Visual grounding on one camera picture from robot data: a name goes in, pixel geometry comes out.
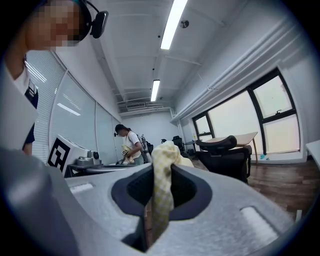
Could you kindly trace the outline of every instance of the yellow checkered cloth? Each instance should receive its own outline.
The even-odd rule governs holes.
[[[128,147],[127,145],[122,145],[121,148],[122,148],[122,151],[127,151],[127,152],[132,150],[132,148]],[[134,162],[135,162],[134,159],[130,155],[129,157],[125,157],[125,160],[124,160],[123,164],[124,165],[129,165],[129,164],[132,164]]]
[[[153,160],[153,195],[152,195],[152,239],[156,241],[169,224],[169,214],[174,208],[171,193],[171,165],[193,167],[188,158],[180,155],[179,148],[173,141],[166,141],[152,151]]]

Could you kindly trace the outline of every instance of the wooden floor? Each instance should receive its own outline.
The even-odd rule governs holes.
[[[199,161],[194,167],[207,170]],[[305,215],[320,189],[320,171],[309,160],[296,164],[251,164],[248,184],[287,211],[293,219],[297,210]]]

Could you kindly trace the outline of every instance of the white table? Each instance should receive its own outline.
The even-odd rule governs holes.
[[[320,170],[320,140],[307,143],[306,148],[309,150],[316,165],[318,166],[318,168]]]
[[[257,148],[256,148],[256,142],[255,142],[255,136],[258,134],[257,131],[241,134],[241,135],[234,135],[236,138],[236,147],[244,147],[245,145],[248,145],[251,141],[253,142],[253,147],[255,151],[255,163],[258,164],[258,154],[257,154]],[[220,137],[220,138],[212,138],[204,142],[212,143],[212,142],[220,142],[223,141],[227,137]]]

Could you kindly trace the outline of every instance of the smoke detector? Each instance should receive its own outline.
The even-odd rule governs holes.
[[[179,23],[180,28],[186,29],[189,27],[189,20],[183,19]]]

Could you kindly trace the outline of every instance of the window frame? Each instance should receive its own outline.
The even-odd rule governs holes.
[[[203,118],[203,117],[206,117],[206,121],[208,122],[210,132],[199,133],[199,131],[198,131],[198,127],[197,127],[196,121],[199,120],[200,118]],[[198,140],[200,140],[200,137],[201,137],[201,136],[206,136],[206,135],[211,135],[212,138],[215,137],[214,129],[213,129],[213,127],[212,127],[212,124],[211,124],[211,120],[210,120],[208,111],[203,112],[203,113],[195,116],[195,117],[192,119],[192,121],[193,121],[193,125],[194,125],[194,128],[195,128],[196,137],[198,138]]]
[[[280,80],[281,80],[281,82],[283,84],[283,87],[285,88],[285,91],[286,91],[286,93],[287,93],[287,95],[289,97],[289,100],[290,100],[292,108],[287,110],[287,111],[284,111],[284,112],[281,112],[281,113],[276,113],[276,114],[274,114],[272,116],[264,118],[263,114],[262,114],[262,110],[261,110],[261,108],[259,106],[257,97],[256,97],[256,95],[254,93],[254,90],[259,88],[260,86],[263,86],[265,83],[269,82],[270,80],[272,80],[273,78],[275,78],[277,76],[279,76],[279,78],[280,78]],[[222,102],[216,104],[215,106],[213,106],[213,107],[207,109],[206,111],[200,113],[199,115],[193,117],[192,118],[193,125],[194,125],[195,131],[197,133],[198,139],[199,139],[199,132],[198,132],[196,120],[198,120],[201,117],[206,116],[206,119],[208,121],[209,128],[210,128],[210,132],[202,133],[201,136],[203,136],[203,135],[212,135],[212,137],[214,138],[214,130],[213,130],[213,127],[212,127],[211,120],[210,120],[208,112],[210,110],[220,106],[221,104],[224,104],[229,100],[232,100],[234,97],[242,94],[245,91],[248,92],[248,94],[249,94],[249,96],[251,98],[251,101],[253,103],[253,107],[254,107],[258,122],[259,122],[259,127],[260,127],[260,132],[261,132],[261,139],[262,139],[262,150],[263,150],[263,154],[264,155],[267,155],[267,143],[266,143],[264,124],[267,124],[267,123],[270,123],[270,122],[273,122],[273,121],[276,121],[276,120],[279,120],[279,119],[283,119],[283,118],[286,118],[286,117],[289,117],[289,116],[292,116],[292,115],[296,115],[296,118],[297,118],[298,127],[299,127],[299,144],[301,145],[300,125],[299,125],[299,119],[298,119],[298,115],[297,115],[297,109],[296,109],[294,100],[292,98],[292,95],[290,93],[290,90],[288,88],[288,85],[287,85],[284,77],[282,76],[281,72],[279,71],[279,69],[277,67],[275,69],[273,69],[272,71],[268,72],[267,74],[265,74],[264,76],[262,76],[261,78],[259,78],[258,80],[256,80],[255,82],[253,82],[250,85],[248,85],[246,88],[238,91],[237,93],[233,94],[229,98],[223,100]]]

